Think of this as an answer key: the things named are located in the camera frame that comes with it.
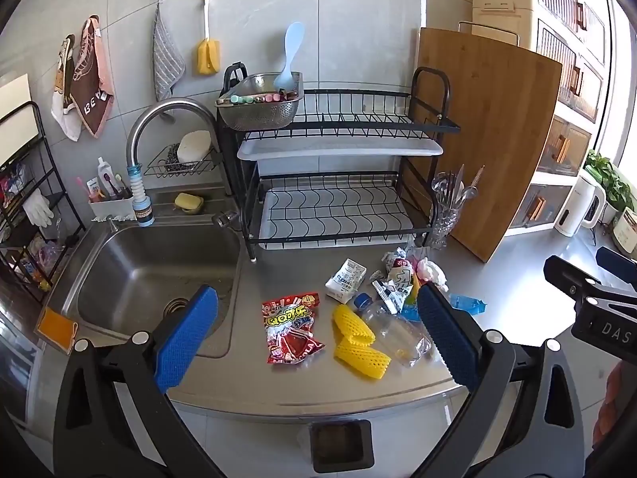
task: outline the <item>countertop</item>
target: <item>countertop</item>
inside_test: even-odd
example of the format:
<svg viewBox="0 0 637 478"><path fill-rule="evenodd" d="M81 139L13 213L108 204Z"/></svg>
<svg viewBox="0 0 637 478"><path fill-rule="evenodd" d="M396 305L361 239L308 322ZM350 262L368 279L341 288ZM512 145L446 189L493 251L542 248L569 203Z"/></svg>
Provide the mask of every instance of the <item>countertop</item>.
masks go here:
<svg viewBox="0 0 637 478"><path fill-rule="evenodd" d="M598 245L606 243L610 239L600 231ZM347 258L366 266L370 275L383 266L382 255L394 247L257 249L256 263L243 250L230 350L219 359L196 357L182 383L169 390L169 397L226 413L332 417L395 407L454 390L458 385L435 354L422 358L413 368L394 361L381 380L365 378L333 357L336 337L331 314L337 302L324 294L325 282ZM434 252L432 259L445 271L451 292L487 304L486 312L476 317L483 329L498 329L514 343L540 345L574 321L573 301L544 280L543 264L550 255L563 257L606 285L629 289L598 268L596 249L589 230L572 239L550 230L505 238L488 264L453 239L446 249ZM314 334L326 344L325 349L297 366L267 364L261 303L312 291L320 293ZM85 326L78 332L81 337L96 345L121 342ZM47 349L43 360L49 391L61 381L65 365L59 353L51 352Z"/></svg>

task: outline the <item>yellow foam net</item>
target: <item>yellow foam net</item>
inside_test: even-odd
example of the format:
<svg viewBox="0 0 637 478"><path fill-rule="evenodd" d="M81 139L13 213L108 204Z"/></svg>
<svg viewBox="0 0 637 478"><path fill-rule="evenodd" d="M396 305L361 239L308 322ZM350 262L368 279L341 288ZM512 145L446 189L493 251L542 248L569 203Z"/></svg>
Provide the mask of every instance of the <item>yellow foam net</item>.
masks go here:
<svg viewBox="0 0 637 478"><path fill-rule="evenodd" d="M343 304L334 309L332 319L343 334L334 356L364 375L374 379L383 377L391 358L370 347L376 337L365 322Z"/></svg>

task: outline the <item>perforated metal basket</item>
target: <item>perforated metal basket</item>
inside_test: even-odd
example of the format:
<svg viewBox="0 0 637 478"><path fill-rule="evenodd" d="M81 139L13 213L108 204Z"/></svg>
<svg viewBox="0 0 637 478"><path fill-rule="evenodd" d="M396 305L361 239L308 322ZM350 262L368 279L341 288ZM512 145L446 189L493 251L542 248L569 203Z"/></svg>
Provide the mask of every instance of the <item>perforated metal basket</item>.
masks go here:
<svg viewBox="0 0 637 478"><path fill-rule="evenodd" d="M277 76L278 73L248 76L219 98L276 93L279 90L274 85ZM299 103L304 97L303 74L292 72L292 77L294 89L299 94L294 100L258 104L218 104L217 107L224 122L236 131L263 131L287 126L294 120Z"/></svg>

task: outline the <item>light blue spoon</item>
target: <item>light blue spoon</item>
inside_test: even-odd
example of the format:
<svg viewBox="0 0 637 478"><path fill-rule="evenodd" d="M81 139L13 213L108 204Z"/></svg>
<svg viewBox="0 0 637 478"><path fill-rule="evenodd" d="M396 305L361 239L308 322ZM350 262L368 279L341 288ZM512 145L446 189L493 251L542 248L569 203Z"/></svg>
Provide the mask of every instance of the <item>light blue spoon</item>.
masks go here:
<svg viewBox="0 0 637 478"><path fill-rule="evenodd" d="M285 68L275 79L275 90L283 88L286 92L294 90L294 78L292 77L292 60L299 51L303 36L305 35L305 25L295 22L287 28L285 33Z"/></svg>

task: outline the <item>blue bottle cap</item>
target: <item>blue bottle cap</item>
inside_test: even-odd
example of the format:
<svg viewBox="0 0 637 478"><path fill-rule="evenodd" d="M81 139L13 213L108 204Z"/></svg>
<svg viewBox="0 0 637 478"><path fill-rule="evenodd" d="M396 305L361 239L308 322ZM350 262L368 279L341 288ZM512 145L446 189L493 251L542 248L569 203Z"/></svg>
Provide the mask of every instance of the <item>blue bottle cap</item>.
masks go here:
<svg viewBox="0 0 637 478"><path fill-rule="evenodd" d="M368 305L371 305L373 300L367 293L361 293L354 299L354 305L356 309L365 309Z"/></svg>

